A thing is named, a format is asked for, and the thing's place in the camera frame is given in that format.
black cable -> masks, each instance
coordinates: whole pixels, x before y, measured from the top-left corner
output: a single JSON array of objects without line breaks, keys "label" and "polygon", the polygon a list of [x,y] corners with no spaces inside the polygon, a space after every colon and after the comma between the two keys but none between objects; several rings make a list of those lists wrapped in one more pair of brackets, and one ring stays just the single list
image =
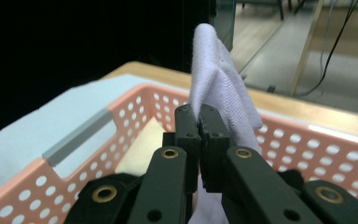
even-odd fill
[{"label": "black cable", "polygon": [[353,4],[354,0],[351,1],[351,4],[350,4],[350,8],[348,9],[348,13],[347,13],[347,17],[345,18],[345,21],[344,21],[344,24],[342,25],[341,27],[341,30],[339,31],[339,34],[336,38],[336,41],[333,45],[333,48],[331,49],[329,55],[328,55],[328,58],[327,58],[327,62],[326,62],[326,65],[324,67],[324,74],[322,75],[322,78],[319,80],[318,84],[316,84],[316,86],[314,86],[312,89],[310,89],[309,91],[306,91],[306,92],[302,92],[302,93],[294,93],[294,96],[305,96],[305,95],[308,95],[310,94],[311,92],[315,91],[321,84],[322,82],[324,81],[324,78],[326,77],[326,71],[327,71],[327,67],[330,63],[330,60],[331,60],[331,57],[334,53],[334,50],[336,49],[336,46],[338,44],[338,41],[339,39],[341,38],[341,35],[342,35],[342,32],[344,31],[345,29],[345,26],[347,25],[347,22],[348,20],[350,19],[351,17],[351,14],[352,12],[354,11],[354,9],[356,8],[357,6],[357,3],[358,3],[358,0],[356,0],[355,4]]}]

chair leg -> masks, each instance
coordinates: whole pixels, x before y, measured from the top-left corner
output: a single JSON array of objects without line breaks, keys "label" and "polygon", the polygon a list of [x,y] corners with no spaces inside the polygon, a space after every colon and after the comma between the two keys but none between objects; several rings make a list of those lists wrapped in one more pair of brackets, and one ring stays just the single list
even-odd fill
[{"label": "chair leg", "polygon": [[287,0],[287,4],[289,5],[289,11],[292,11],[292,0]]},{"label": "chair leg", "polygon": [[283,7],[282,7],[282,0],[278,0],[279,11],[281,13],[281,21],[283,21]]},{"label": "chair leg", "polygon": [[295,15],[297,14],[297,12],[304,6],[306,0],[301,0],[300,4],[298,4],[298,6],[295,9]]}]

dark background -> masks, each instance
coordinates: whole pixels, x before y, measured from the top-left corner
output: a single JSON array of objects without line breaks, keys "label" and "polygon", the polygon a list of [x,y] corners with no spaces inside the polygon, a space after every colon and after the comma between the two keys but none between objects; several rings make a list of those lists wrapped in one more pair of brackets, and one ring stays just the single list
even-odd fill
[{"label": "dark background", "polygon": [[194,29],[215,11],[214,0],[0,1],[0,130],[126,62],[189,72]]}]

basket handle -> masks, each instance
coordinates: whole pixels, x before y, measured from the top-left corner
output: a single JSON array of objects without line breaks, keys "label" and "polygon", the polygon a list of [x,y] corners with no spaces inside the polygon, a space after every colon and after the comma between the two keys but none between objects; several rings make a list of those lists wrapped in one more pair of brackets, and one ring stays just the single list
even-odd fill
[{"label": "basket handle", "polygon": [[86,140],[92,137],[105,124],[112,121],[112,114],[107,109],[102,109],[92,116],[77,129],[66,135],[60,142],[42,154],[50,166],[54,167],[63,161],[69,154],[75,151]]}]

table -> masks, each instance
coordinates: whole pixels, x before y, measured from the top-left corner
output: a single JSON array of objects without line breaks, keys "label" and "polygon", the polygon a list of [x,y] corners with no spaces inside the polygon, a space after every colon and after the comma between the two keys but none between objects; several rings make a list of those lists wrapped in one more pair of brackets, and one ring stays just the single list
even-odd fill
[{"label": "table", "polygon": [[[107,74],[104,78],[133,74],[180,88],[190,89],[191,75],[150,64],[130,62]],[[330,108],[324,105],[303,102],[268,92],[248,90],[255,107],[270,112],[301,119],[344,133],[358,135],[358,114]]]}]

